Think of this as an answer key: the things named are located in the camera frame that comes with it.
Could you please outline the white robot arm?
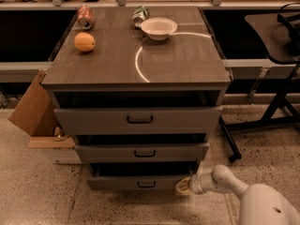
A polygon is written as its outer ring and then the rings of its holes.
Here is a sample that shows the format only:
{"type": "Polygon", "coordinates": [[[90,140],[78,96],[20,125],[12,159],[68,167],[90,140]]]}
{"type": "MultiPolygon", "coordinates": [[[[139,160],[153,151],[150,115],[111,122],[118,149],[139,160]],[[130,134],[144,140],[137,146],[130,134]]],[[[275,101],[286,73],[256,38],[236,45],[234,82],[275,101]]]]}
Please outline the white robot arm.
{"type": "Polygon", "coordinates": [[[238,225],[300,225],[299,212],[280,192],[265,184],[247,185],[224,165],[182,179],[176,190],[197,195],[233,193],[240,201],[238,225]]]}

